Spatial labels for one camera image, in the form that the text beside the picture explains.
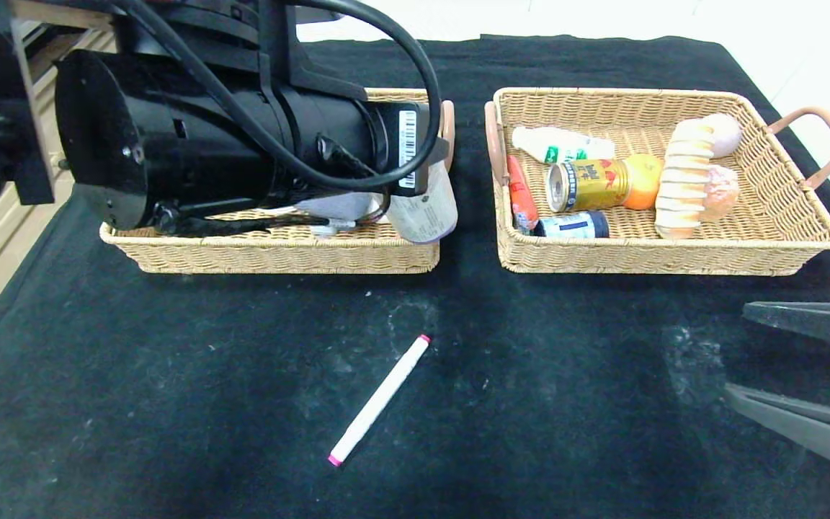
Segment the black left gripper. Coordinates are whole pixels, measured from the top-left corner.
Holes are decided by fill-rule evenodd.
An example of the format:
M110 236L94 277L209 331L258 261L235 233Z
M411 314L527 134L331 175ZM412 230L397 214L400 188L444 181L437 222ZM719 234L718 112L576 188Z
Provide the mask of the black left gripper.
M339 99L329 105L329 126L316 132L319 173L333 190L414 197L427 190L427 167L447 162L450 141L438 137L421 167L388 183L385 177L405 167L424 147L429 122L425 93L369 93L367 99Z

